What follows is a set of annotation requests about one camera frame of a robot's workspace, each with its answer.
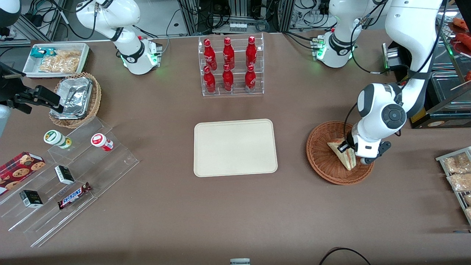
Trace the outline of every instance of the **small box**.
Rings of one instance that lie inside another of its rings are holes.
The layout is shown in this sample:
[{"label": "small box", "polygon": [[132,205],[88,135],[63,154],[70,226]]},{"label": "small box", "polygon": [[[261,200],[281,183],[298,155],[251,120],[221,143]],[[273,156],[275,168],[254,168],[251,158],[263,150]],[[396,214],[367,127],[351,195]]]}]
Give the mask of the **small box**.
[{"label": "small box", "polygon": [[39,208],[42,206],[41,198],[39,198],[39,194],[36,191],[23,190],[20,192],[20,197],[26,207]]},{"label": "small box", "polygon": [[60,182],[67,185],[72,185],[75,182],[68,167],[58,165],[54,169]]},{"label": "small box", "polygon": [[21,154],[0,166],[0,196],[45,166],[44,159],[33,154]]}]

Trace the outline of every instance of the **snickers bar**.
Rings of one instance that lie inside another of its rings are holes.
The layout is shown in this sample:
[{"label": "snickers bar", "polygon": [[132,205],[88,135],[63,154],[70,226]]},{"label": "snickers bar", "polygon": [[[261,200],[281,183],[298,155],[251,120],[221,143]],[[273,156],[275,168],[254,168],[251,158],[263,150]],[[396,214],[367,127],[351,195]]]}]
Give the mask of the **snickers bar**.
[{"label": "snickers bar", "polygon": [[74,191],[71,195],[67,196],[62,201],[58,202],[59,209],[64,209],[68,204],[73,203],[76,201],[80,196],[85,194],[87,191],[91,190],[90,185],[85,183],[85,185],[81,186],[78,190]]}]

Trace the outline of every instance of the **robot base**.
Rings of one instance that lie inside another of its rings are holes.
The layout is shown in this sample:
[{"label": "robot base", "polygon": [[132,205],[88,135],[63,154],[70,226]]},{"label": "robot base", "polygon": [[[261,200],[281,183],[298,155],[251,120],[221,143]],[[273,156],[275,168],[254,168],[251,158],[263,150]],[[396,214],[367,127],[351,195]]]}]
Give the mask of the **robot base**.
[{"label": "robot base", "polygon": [[331,35],[332,32],[327,32],[311,41],[311,47],[319,49],[312,51],[312,57],[315,61],[321,61],[328,67],[340,68],[347,64],[348,60],[352,58],[352,54],[349,51],[349,47],[347,47],[347,49],[344,50],[344,55],[338,55],[337,52],[330,47],[329,38]]},{"label": "robot base", "polygon": [[160,67],[162,60],[162,46],[157,46],[155,42],[141,40],[144,44],[144,53],[137,59],[135,63],[126,62],[121,56],[124,66],[135,75],[143,75]]}]

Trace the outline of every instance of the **clear acrylic shelf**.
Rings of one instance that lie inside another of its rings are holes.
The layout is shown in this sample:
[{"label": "clear acrylic shelf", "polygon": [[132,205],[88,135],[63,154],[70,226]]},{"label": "clear acrylic shelf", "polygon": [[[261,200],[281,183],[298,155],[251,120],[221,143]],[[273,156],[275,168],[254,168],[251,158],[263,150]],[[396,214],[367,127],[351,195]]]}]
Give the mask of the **clear acrylic shelf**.
[{"label": "clear acrylic shelf", "polygon": [[[95,133],[102,133],[112,140],[113,149],[105,152],[92,146],[90,139]],[[1,198],[3,222],[9,231],[23,232],[31,247],[44,244],[139,163],[116,139],[111,127],[96,117],[75,129],[68,137],[72,139],[70,148],[51,147],[42,155],[46,166]],[[57,165],[69,168],[75,179],[74,184],[59,182],[54,170]],[[57,202],[86,182],[92,190],[60,210]],[[25,207],[19,196],[22,190],[37,191],[44,205],[38,209]]]},{"label": "clear acrylic shelf", "polygon": [[[257,76],[255,79],[255,90],[252,93],[247,93],[245,91],[245,73],[247,72],[247,65],[245,64],[245,49],[247,48],[249,36],[255,37],[255,46],[257,47],[257,62],[255,63],[254,72]],[[264,40],[263,34],[235,34],[230,35],[231,44],[234,48],[235,54],[235,68],[232,69],[234,75],[234,89],[232,92],[227,92],[224,89],[224,83],[222,81],[224,57],[222,51],[224,49],[224,37],[220,35],[213,36],[203,36],[198,39],[198,57],[200,64],[200,76],[201,76],[201,88],[203,96],[230,96],[230,95],[253,95],[253,94],[263,94],[265,92],[265,82],[264,82]],[[216,71],[213,71],[212,74],[216,79],[216,93],[209,94],[204,85],[204,71],[203,67],[206,65],[204,60],[204,45],[203,40],[209,39],[211,41],[211,46],[216,52],[216,62],[218,63],[218,68]]]}]

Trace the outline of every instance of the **small black box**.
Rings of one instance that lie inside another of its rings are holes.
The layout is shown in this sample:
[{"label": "small black box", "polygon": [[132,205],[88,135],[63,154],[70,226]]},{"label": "small black box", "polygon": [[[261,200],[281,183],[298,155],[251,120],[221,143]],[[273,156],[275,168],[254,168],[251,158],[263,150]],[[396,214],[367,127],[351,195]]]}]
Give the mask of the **small black box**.
[{"label": "small black box", "polygon": [[39,198],[39,194],[36,191],[23,190],[20,192],[20,197],[26,207],[39,208],[42,206],[41,198]]},{"label": "small black box", "polygon": [[67,185],[72,185],[75,182],[68,167],[58,165],[54,169],[60,182]]}]

